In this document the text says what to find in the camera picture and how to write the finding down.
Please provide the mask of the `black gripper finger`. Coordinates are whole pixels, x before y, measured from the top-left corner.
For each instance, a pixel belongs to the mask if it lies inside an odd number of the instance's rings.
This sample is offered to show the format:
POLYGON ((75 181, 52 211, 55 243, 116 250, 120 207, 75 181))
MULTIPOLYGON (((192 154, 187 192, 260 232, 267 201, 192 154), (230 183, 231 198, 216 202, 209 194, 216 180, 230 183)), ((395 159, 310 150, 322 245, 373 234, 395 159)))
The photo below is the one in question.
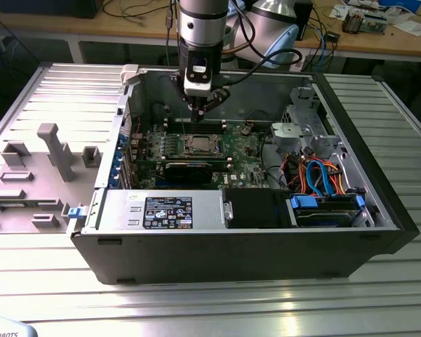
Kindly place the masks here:
POLYGON ((191 112, 191 121, 192 122, 200 122, 203 120, 204 111, 204 98, 203 97, 196 97, 196 96, 189 96, 185 93, 184 90, 184 81, 181 77, 179 72, 174 72, 169 76, 169 79, 175 88, 177 94, 180 96, 181 100, 184 103, 187 103, 187 106, 191 112))
POLYGON ((227 88, 217 88, 205 98, 204 103, 200 107, 200 113, 205 114, 215 109, 216 107, 223 104, 226 99, 230 96, 230 92, 227 88))

